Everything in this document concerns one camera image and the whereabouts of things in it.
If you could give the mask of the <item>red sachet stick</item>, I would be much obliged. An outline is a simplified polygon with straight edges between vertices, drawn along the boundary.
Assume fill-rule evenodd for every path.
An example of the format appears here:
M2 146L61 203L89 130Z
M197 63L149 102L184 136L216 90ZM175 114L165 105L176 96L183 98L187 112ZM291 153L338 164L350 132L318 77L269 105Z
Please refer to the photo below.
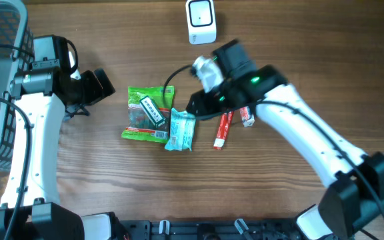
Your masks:
M233 116L234 116L233 111L222 114L219 127L217 130L215 142L213 144L214 149L222 150L225 144L227 135L229 133L229 128L230 128Z

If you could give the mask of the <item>teal tissue packet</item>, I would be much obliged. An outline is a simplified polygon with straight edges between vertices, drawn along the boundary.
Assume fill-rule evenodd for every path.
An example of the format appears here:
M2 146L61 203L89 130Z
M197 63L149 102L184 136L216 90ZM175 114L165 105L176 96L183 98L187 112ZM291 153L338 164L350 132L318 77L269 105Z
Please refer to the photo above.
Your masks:
M187 111L171 109L169 140L165 144L168 151L192 151L193 135L195 131L196 118Z

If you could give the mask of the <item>green white medicine box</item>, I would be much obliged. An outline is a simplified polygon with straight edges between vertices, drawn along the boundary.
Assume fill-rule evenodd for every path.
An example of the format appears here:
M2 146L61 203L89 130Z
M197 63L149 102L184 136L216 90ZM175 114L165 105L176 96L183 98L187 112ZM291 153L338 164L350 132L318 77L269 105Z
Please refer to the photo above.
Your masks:
M149 120L152 122L152 124L156 126L156 128L165 124L166 118L163 116L158 106L149 96L145 96L140 99L139 104L142 110L148 116Z

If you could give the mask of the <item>green snack bag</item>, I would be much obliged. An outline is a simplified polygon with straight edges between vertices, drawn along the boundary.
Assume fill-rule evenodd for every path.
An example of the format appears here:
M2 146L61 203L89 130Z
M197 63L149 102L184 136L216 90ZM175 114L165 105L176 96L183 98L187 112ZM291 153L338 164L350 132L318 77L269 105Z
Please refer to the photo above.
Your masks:
M122 138L138 141L168 142L171 109L175 88L172 85L160 87L128 87L129 125L122 132ZM166 118L164 125L156 128L142 110L139 100L149 96Z

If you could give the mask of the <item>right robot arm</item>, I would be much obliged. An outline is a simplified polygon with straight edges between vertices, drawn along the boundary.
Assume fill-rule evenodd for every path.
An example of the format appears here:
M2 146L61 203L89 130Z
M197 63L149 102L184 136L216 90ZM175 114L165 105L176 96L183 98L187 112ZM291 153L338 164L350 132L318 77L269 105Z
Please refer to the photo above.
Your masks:
M350 239L378 217L384 220L384 154L367 154L333 130L272 65L256 66L238 40L198 57L192 73L202 90L187 111L197 120L250 108L310 164L325 194L296 220L308 239Z

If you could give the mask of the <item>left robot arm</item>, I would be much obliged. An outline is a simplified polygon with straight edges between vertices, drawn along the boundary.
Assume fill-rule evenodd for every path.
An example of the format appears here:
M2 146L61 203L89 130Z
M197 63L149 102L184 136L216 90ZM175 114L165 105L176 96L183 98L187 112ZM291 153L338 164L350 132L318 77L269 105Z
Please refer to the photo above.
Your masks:
M16 128L9 182L0 204L0 239L114 239L123 230L112 213L89 216L62 207L57 150L65 118L114 93L102 69L79 73L74 44L47 35L33 41L33 62L13 78L6 104Z

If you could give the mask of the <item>small orange white box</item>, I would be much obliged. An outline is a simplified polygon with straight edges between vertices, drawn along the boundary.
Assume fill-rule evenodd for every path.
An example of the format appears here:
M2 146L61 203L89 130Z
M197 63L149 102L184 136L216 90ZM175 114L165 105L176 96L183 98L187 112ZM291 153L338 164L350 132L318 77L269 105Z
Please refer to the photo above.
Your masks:
M240 108L239 112L243 126L251 127L255 122L255 118L250 110L250 107L242 107Z

